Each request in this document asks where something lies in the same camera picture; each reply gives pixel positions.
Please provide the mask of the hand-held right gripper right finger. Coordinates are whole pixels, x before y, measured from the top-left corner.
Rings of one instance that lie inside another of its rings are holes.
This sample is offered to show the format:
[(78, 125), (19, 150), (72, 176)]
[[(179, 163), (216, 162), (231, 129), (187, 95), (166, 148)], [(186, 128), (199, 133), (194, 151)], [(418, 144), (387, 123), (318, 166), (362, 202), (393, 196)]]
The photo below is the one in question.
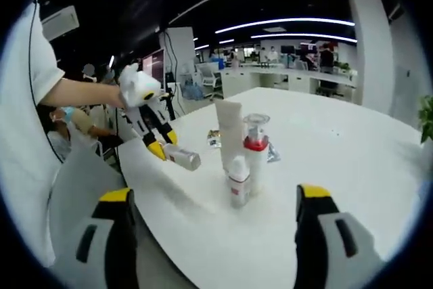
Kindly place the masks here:
[(384, 265), (368, 229), (317, 185), (296, 188), (295, 288), (362, 288)]

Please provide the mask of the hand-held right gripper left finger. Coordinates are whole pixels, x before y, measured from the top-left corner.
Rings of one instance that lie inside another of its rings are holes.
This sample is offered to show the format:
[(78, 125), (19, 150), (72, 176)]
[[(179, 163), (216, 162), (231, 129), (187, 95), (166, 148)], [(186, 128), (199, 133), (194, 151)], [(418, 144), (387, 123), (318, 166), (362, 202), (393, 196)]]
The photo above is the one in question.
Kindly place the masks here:
[(50, 267), (63, 288), (138, 288), (134, 193), (105, 193), (63, 238)]

